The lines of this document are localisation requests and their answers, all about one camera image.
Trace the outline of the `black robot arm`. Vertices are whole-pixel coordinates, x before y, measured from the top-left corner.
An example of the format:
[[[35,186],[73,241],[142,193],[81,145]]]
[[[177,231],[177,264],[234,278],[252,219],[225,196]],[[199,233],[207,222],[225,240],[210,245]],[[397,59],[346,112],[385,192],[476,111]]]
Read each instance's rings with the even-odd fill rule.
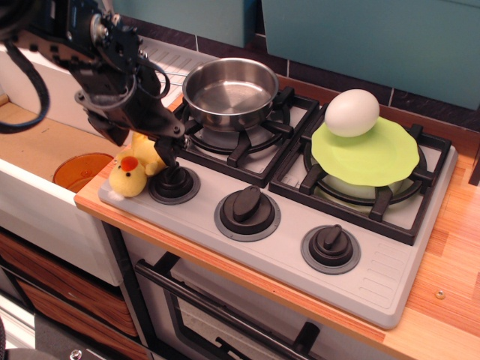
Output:
[[[170,80],[142,53],[141,43],[135,28],[96,1],[2,1],[1,44],[33,85],[40,111],[23,123],[1,123],[1,132],[33,128],[50,107],[44,80],[21,52],[26,49],[73,76],[81,87],[76,102],[105,139],[120,146],[131,131],[145,135],[163,162],[174,167],[185,146],[185,127],[162,104]]]

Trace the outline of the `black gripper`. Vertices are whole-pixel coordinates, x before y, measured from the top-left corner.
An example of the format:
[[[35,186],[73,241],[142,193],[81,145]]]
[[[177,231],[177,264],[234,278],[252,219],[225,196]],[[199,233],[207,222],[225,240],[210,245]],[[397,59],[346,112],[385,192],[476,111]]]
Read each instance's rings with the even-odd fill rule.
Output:
[[[136,82],[122,94],[93,95],[84,90],[75,94],[89,124],[106,140],[122,146],[133,131],[154,141],[154,149],[168,167],[188,145],[185,126],[165,108],[159,97],[149,94]]]

